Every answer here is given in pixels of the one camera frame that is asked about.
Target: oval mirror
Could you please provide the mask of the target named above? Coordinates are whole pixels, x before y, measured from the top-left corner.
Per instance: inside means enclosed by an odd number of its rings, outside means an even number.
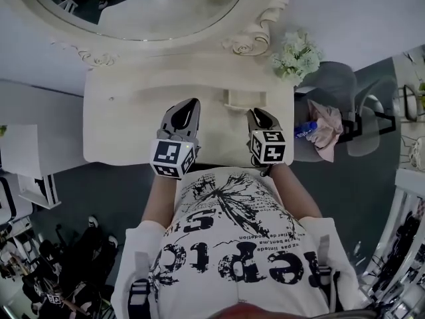
[[[74,26],[107,37],[163,41],[198,33],[238,0],[38,0]]]

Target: pink garment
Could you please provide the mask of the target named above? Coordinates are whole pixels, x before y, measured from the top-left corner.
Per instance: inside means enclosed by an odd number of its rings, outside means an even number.
[[[343,133],[341,113],[332,106],[323,106],[308,100],[311,120],[317,122],[317,129],[305,138],[314,144],[317,153],[325,161],[333,162],[333,147]]]

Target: plastic bottle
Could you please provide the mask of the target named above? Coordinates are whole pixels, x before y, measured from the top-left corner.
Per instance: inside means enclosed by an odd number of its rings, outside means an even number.
[[[317,122],[306,122],[294,128],[294,137],[301,138],[317,129]]]

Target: gray chair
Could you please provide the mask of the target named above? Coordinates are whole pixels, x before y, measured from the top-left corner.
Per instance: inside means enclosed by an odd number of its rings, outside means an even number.
[[[300,88],[308,86],[312,89],[307,94],[297,93]],[[388,100],[382,97],[395,92],[396,89],[395,80],[386,76],[357,92],[357,79],[349,66],[339,62],[323,62],[319,70],[307,75],[296,90],[295,125],[310,120],[307,105],[309,99],[338,108],[345,131],[340,135],[337,145],[347,145],[348,154],[351,156],[367,155],[379,147],[380,134],[395,130],[392,103],[383,105],[381,100]],[[391,126],[379,130],[380,119],[390,121]],[[294,140],[294,159],[309,162],[323,160],[314,145],[305,138]]]

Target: flower bouquet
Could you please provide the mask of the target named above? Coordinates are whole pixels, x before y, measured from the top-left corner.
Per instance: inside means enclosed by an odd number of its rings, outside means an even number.
[[[299,30],[286,33],[280,52],[272,54],[271,58],[274,72],[297,86],[307,74],[319,68],[323,55],[309,34]]]

